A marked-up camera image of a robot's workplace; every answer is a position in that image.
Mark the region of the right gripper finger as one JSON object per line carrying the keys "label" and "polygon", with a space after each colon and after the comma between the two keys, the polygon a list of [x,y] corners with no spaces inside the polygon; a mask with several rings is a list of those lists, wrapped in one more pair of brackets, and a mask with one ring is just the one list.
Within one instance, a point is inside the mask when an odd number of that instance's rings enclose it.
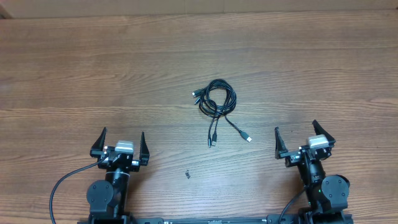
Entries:
{"label": "right gripper finger", "polygon": [[288,153],[288,149],[286,148],[285,143],[282,140],[279,128],[275,127],[274,132],[275,132],[275,158],[276,159],[285,158],[286,154]]}
{"label": "right gripper finger", "polygon": [[334,146],[335,145],[335,142],[336,142],[335,138],[332,135],[330,135],[327,131],[325,131],[322,128],[322,126],[318,123],[317,120],[314,119],[312,121],[312,124],[313,124],[314,131],[315,131],[315,133],[317,135],[322,135],[323,134],[326,137],[326,139],[328,140],[328,143],[329,143],[330,146]]}

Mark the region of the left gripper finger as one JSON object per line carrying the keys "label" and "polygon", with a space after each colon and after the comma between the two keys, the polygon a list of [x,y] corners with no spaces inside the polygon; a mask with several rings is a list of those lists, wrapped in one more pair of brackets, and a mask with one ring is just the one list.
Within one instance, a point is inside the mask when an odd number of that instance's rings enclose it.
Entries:
{"label": "left gripper finger", "polygon": [[146,144],[145,133],[141,133],[141,144],[140,144],[140,153],[139,160],[141,166],[147,166],[149,163],[150,152]]}
{"label": "left gripper finger", "polygon": [[90,149],[90,156],[91,157],[101,157],[104,154],[104,142],[106,139],[106,132],[107,128],[104,127],[99,138],[95,141]]}

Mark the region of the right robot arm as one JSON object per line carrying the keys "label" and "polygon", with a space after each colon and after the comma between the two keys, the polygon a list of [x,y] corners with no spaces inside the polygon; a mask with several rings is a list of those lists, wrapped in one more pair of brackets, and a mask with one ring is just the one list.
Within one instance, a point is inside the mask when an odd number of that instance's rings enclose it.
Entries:
{"label": "right robot arm", "polygon": [[[322,161],[331,156],[335,138],[325,131],[317,120],[312,122],[315,135],[296,151],[289,151],[278,127],[275,132],[275,158],[284,159],[286,167],[297,167],[303,190],[296,194],[277,218],[278,223],[353,223],[351,215],[345,215],[348,208],[349,180],[342,175],[326,175]],[[308,207],[300,208],[297,214],[287,215],[288,208],[302,195],[308,200]]]}

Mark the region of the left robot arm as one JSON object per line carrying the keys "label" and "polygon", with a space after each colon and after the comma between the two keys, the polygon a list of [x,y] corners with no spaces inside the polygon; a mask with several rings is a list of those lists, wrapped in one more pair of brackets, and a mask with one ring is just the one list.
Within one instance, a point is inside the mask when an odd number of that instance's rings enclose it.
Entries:
{"label": "left robot arm", "polygon": [[141,134],[139,158],[134,158],[134,144],[118,141],[115,146],[105,146],[107,129],[104,128],[90,149],[97,159],[96,167],[106,171],[103,180],[93,182],[86,192],[90,204],[89,223],[136,223],[133,214],[126,211],[127,192],[131,172],[139,172],[149,163],[150,152],[145,134]]}

